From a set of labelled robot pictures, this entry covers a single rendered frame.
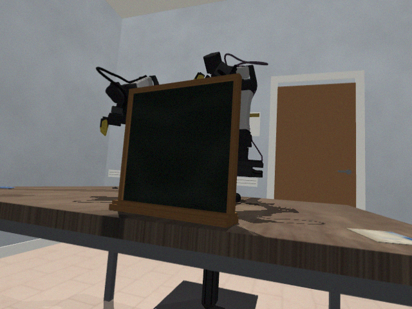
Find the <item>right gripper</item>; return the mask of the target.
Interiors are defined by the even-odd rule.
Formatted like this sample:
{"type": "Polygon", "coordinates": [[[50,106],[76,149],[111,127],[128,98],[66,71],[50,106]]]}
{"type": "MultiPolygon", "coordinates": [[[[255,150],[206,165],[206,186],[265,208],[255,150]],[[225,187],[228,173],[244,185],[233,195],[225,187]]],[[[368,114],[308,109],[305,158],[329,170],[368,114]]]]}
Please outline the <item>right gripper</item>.
{"type": "Polygon", "coordinates": [[[108,117],[103,117],[100,120],[100,132],[106,136],[108,131],[108,126],[121,126],[121,124],[126,124],[126,115],[114,115],[109,113],[108,117]]]}

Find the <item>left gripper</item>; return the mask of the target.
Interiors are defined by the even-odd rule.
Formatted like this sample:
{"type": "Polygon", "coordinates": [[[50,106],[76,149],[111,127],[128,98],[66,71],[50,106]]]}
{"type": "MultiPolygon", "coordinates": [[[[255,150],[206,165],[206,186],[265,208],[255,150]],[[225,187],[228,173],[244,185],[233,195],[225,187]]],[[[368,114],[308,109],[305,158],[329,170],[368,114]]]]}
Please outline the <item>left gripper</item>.
{"type": "MultiPolygon", "coordinates": [[[[202,74],[201,72],[198,72],[194,79],[203,79],[204,77],[205,77],[204,74],[202,74]]],[[[207,75],[205,78],[208,78],[208,77],[210,76],[207,75]]]]}

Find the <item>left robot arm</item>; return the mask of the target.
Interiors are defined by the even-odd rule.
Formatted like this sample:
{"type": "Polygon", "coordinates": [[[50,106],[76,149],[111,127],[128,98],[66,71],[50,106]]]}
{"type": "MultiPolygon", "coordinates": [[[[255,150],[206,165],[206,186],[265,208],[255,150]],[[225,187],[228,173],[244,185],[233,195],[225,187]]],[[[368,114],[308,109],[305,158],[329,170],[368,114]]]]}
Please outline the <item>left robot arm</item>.
{"type": "Polygon", "coordinates": [[[248,65],[239,68],[235,68],[234,66],[230,67],[221,60],[220,52],[210,53],[204,56],[203,59],[207,73],[210,73],[211,77],[235,73],[240,73],[242,76],[238,161],[263,163],[261,160],[248,159],[248,148],[252,147],[252,135],[250,134],[249,124],[250,105],[253,94],[257,90],[258,86],[254,66],[248,65]]]}

